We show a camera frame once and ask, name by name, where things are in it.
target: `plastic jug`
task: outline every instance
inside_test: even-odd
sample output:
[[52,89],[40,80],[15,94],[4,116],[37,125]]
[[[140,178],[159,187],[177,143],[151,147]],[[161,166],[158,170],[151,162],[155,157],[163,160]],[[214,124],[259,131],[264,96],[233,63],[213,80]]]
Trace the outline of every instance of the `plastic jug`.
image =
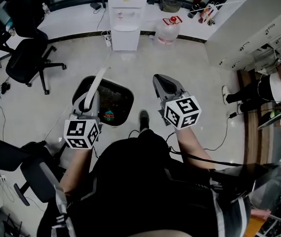
[[162,45],[172,45],[180,33],[182,19],[179,16],[163,18],[157,24],[154,42]]

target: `black pants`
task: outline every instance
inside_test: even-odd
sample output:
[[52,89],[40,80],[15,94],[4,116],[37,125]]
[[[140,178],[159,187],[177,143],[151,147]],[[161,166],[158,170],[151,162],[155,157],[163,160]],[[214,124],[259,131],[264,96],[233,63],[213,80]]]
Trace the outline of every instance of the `black pants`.
[[274,101],[270,86],[270,76],[263,77],[260,84],[259,80],[248,84],[237,93],[228,95],[226,100],[228,103],[242,101],[240,110],[243,113],[258,109],[261,105]]

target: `baseboard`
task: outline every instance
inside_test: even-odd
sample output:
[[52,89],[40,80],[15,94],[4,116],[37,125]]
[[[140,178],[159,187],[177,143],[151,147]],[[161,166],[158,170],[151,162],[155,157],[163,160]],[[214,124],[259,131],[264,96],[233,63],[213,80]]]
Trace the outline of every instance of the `baseboard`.
[[[140,35],[155,35],[156,32],[151,32],[151,31],[141,31]],[[99,32],[91,32],[91,33],[82,33],[82,34],[73,34],[73,35],[67,35],[67,36],[63,36],[63,37],[59,37],[59,38],[55,38],[55,39],[49,39],[48,43],[49,44],[53,44],[56,42],[60,42],[60,41],[65,41],[65,40],[73,40],[73,39],[79,39],[79,38],[85,38],[85,37],[92,37],[92,36],[101,36],[101,31]],[[199,38],[195,38],[195,37],[189,37],[189,36],[185,36],[185,35],[179,35],[178,39],[181,40],[189,40],[189,41],[194,41],[194,42],[199,42],[199,43],[205,43],[206,40],[204,39],[199,39]],[[11,54],[7,54],[5,56],[0,57],[0,61],[11,56]]]

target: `cable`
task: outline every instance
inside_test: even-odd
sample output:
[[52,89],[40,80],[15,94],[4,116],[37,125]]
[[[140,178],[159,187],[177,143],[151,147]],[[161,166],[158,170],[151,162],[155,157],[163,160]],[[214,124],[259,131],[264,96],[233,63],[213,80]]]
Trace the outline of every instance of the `cable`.
[[30,197],[25,197],[26,199],[29,199],[30,201],[32,201],[37,207],[38,207],[38,209],[39,210],[41,210],[42,212],[45,212],[44,210],[42,210],[39,206],[38,206],[38,204],[36,204],[36,202],[34,201],[34,200],[32,200]]
[[169,136],[167,137],[167,139],[165,140],[166,143],[168,143],[168,139],[170,138],[171,135],[175,134],[175,131],[172,132],[171,134],[169,134]]
[[280,106],[274,107],[274,108],[269,108],[269,109],[265,109],[265,110],[261,110],[260,112],[264,112],[264,111],[270,111],[270,110],[275,110],[275,109],[279,109]]
[[[219,148],[224,144],[224,142],[225,142],[225,140],[226,140],[226,137],[227,137],[227,132],[228,132],[228,119],[230,119],[230,117],[228,117],[227,120],[226,120],[226,133],[225,133],[224,140],[223,140],[223,142],[220,144],[220,146],[217,147],[216,149],[203,148],[204,150],[216,151],[217,149],[219,149]],[[167,137],[167,139],[166,139],[165,142],[168,142],[168,139],[169,139],[170,136],[173,135],[173,134],[175,134],[175,132],[172,132],[171,134],[169,134],[169,136]]]
[[[3,193],[6,195],[8,200],[10,200],[12,203],[14,203],[15,202],[14,196],[12,195],[11,191],[9,190],[7,183],[2,180],[1,173],[0,173],[0,181],[1,181],[0,186],[2,188]],[[7,189],[8,189],[8,192],[10,193],[12,199],[10,199],[9,196],[7,195],[7,193],[6,193],[6,191],[5,191],[4,187],[3,187],[3,183],[5,183],[5,185],[6,185]]]
[[224,142],[225,142],[225,140],[226,140],[226,137],[227,137],[227,132],[228,132],[228,119],[229,119],[229,118],[227,118],[227,120],[226,120],[226,133],[225,133],[225,138],[224,138],[223,142],[220,144],[220,146],[217,147],[216,149],[204,148],[204,150],[216,151],[217,149],[219,149],[219,148],[224,144]]
[[132,131],[130,132],[130,134],[129,134],[128,138],[130,138],[130,136],[131,136],[132,132],[138,132],[138,133],[140,133],[138,130],[132,130]]
[[100,22],[99,22],[98,25],[97,25],[96,31],[99,29],[99,25],[100,25],[100,23],[101,23],[101,21],[102,21],[102,19],[103,19],[103,17],[104,17],[105,11],[106,11],[106,8],[105,8],[105,10],[104,10],[104,12],[103,12],[103,15],[102,15],[102,18],[101,18]]
[[3,117],[4,117],[4,123],[3,123],[3,129],[2,129],[2,140],[4,141],[4,126],[5,126],[6,119],[5,119],[4,111],[1,106],[0,106],[0,108],[2,110]]
[[99,13],[99,11],[100,11],[101,9],[102,9],[102,7],[100,7],[98,10],[94,10],[94,11],[93,11],[93,14]]
[[94,149],[95,157],[99,159],[100,157],[97,155],[97,153],[96,153],[96,150],[95,150],[95,147],[94,147],[94,146],[92,147],[92,149]]
[[175,151],[172,146],[170,146],[169,148],[170,148],[170,152],[173,153],[173,154],[185,156],[185,157],[192,158],[192,159],[195,159],[195,160],[207,161],[207,162],[211,162],[211,163],[217,163],[217,164],[233,166],[233,167],[237,167],[237,166],[242,165],[242,164],[238,164],[238,163],[229,163],[229,162],[223,162],[223,161],[207,160],[207,159],[199,158],[197,156],[190,155],[188,153],[182,153],[182,152],[179,152],[179,151]]
[[48,137],[48,135],[50,134],[50,132],[55,128],[56,124],[58,123],[59,119],[64,115],[64,113],[66,113],[67,109],[69,108],[71,102],[67,105],[67,108],[64,110],[64,112],[59,116],[59,118],[57,119],[56,123],[53,125],[53,127],[48,131],[48,133],[46,134],[44,140],[46,140],[46,138]]

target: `bag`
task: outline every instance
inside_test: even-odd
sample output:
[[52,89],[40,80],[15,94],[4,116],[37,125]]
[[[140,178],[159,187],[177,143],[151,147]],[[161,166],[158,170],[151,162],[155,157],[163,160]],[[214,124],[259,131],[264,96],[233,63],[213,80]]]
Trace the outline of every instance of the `bag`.
[[161,3],[159,4],[160,10],[165,12],[171,12],[171,13],[178,12],[181,6],[182,6],[181,2],[169,1],[169,0],[162,0]]

